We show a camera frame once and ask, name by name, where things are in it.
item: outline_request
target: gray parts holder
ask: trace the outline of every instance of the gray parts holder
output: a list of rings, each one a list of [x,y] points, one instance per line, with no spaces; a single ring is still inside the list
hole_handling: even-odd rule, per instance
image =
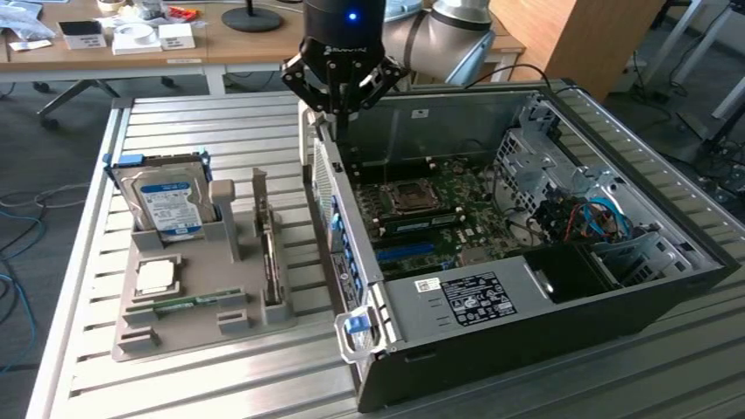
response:
[[[221,219],[202,224],[202,238],[165,244],[156,231],[132,231],[116,361],[182,352],[297,324],[265,178],[254,169],[256,206],[237,214],[233,181],[209,183]]]

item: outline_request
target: open computer tower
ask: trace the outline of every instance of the open computer tower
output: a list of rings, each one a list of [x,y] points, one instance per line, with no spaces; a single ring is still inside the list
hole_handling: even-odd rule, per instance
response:
[[[545,87],[400,93],[344,137],[308,129],[362,412],[637,333],[738,267]]]

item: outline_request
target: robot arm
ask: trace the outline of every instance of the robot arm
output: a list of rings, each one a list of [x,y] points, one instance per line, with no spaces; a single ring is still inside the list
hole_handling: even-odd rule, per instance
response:
[[[489,0],[438,0],[424,11],[422,0],[305,0],[305,37],[281,68],[284,83],[342,125],[408,70],[465,85],[494,38],[488,5]],[[308,81],[306,68],[324,87]]]

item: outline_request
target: black lamp base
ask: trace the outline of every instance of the black lamp base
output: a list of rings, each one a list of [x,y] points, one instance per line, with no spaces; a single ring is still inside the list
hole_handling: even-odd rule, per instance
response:
[[[240,32],[268,32],[281,26],[281,16],[270,10],[253,8],[249,16],[245,7],[232,9],[222,13],[222,23]]]

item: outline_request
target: slotted aluminum table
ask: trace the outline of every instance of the slotted aluminum table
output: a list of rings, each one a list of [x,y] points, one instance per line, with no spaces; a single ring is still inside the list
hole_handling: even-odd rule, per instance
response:
[[[582,93],[566,103],[714,240],[745,260],[745,230]],[[288,93],[136,100],[109,116],[101,156],[206,147],[216,179],[252,206],[252,167],[268,173],[300,324],[156,361],[109,349],[132,216],[96,167],[28,417],[357,417],[300,178],[297,100]],[[580,159],[593,153],[570,135]],[[364,417],[726,417],[745,407],[745,271],[645,331]]]

